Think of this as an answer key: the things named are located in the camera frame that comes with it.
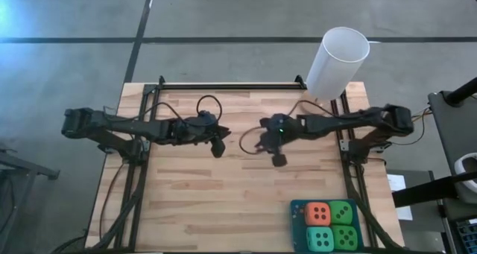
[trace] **white tube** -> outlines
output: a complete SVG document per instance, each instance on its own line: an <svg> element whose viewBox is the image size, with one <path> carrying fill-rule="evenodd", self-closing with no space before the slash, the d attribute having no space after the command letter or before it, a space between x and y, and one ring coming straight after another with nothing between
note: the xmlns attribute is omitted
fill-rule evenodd
<svg viewBox="0 0 477 254"><path fill-rule="evenodd" d="M358 31L327 31L306 78L309 93L320 101L339 98L369 53L370 44Z"/></svg>

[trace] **green die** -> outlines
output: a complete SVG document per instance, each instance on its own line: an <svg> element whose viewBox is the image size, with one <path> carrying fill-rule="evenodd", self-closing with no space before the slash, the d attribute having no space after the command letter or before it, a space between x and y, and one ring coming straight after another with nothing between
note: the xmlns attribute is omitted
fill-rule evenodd
<svg viewBox="0 0 477 254"><path fill-rule="evenodd" d="M353 221L353 208L348 202L331 201L328 204L331 211L331 224L351 224Z"/></svg>
<svg viewBox="0 0 477 254"><path fill-rule="evenodd" d="M333 233L329 227L308 227L306 240L308 249L313 252L330 252L335 248Z"/></svg>
<svg viewBox="0 0 477 254"><path fill-rule="evenodd" d="M353 226L334 225L331 227L337 250L357 250L358 233Z"/></svg>

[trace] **white paper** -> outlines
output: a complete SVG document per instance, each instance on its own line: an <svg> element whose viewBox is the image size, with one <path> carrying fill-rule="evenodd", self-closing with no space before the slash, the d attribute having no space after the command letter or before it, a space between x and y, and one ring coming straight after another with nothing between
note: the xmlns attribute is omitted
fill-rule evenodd
<svg viewBox="0 0 477 254"><path fill-rule="evenodd" d="M405 189L405 181L403 175L388 174L388 182L391 191L399 191ZM412 220L412 212L410 206L403 206L396 209L397 218L400 220Z"/></svg>

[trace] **dice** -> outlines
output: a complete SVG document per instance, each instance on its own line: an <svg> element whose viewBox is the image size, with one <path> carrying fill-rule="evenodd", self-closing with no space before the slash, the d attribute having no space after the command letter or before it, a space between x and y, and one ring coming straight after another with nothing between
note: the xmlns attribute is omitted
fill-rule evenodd
<svg viewBox="0 0 477 254"><path fill-rule="evenodd" d="M329 226L331 223L329 206L322 202L310 202L305 206L307 226Z"/></svg>
<svg viewBox="0 0 477 254"><path fill-rule="evenodd" d="M331 201L329 202L331 209L331 223L332 224L346 224L350 225L353 221L353 208L345 201Z"/></svg>
<svg viewBox="0 0 477 254"><path fill-rule="evenodd" d="M333 225L331 229L336 250L358 249L358 233L353 226Z"/></svg>
<svg viewBox="0 0 477 254"><path fill-rule="evenodd" d="M333 232L329 227L308 227L306 240L308 249L313 252L331 252L335 248Z"/></svg>

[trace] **black equipment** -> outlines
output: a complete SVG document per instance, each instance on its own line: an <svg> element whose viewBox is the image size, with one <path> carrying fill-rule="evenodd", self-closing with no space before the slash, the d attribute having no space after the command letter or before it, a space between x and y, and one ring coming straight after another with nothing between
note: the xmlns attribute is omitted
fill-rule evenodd
<svg viewBox="0 0 477 254"><path fill-rule="evenodd" d="M371 107L358 112L326 117L322 115L297 115L292 118L285 114L275 114L271 118L260 119L260 126L266 128L255 145L257 152L273 154L274 166L287 164L281 147L296 139L315 140L333 131L371 126L376 129L362 139L353 139L347 145L351 162L364 163L370 149L391 145L387 140L392 136L407 136L414 131L411 111L405 107L386 105Z"/></svg>
<svg viewBox="0 0 477 254"><path fill-rule="evenodd" d="M158 145L212 144L212 154L219 158L225 151L222 139L230 134L229 128L218 125L210 112L200 111L196 117L138 121L135 118L108 115L90 108L67 109L61 133L70 139L91 139L99 143L105 153L117 150L128 162L145 161L145 144L140 139L125 140L110 131L137 135Z"/></svg>

